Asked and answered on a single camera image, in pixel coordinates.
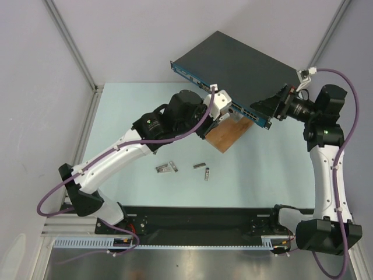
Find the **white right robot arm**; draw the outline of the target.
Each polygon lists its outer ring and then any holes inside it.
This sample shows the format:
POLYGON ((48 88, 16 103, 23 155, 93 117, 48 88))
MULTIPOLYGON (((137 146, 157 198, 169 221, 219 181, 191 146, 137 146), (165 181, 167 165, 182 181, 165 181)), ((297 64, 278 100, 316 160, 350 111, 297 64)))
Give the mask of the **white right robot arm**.
POLYGON ((298 208, 275 205, 268 227, 280 235, 287 229, 295 234, 299 249, 343 255, 363 235, 362 227, 352 221, 346 202, 343 180, 344 133, 337 123, 347 92, 336 85, 325 85, 315 101, 300 99, 286 85, 276 95, 251 105, 270 118, 291 117, 304 123, 315 181, 315 207, 311 217, 298 208))

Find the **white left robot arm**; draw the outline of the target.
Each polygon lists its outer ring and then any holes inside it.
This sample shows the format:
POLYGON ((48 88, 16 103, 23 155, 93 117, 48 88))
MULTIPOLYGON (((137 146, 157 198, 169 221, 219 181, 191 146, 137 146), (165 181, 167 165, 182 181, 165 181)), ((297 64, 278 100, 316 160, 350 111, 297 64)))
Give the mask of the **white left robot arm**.
POLYGON ((73 211, 80 217, 93 215, 107 222, 115 233, 128 228, 128 218, 119 203, 103 195, 99 188, 131 162, 157 152, 164 146, 195 133, 201 139, 217 127, 222 112, 231 105, 223 90, 213 89, 205 98, 190 90, 174 94, 136 120, 109 148, 84 163, 67 163, 58 171, 73 211))

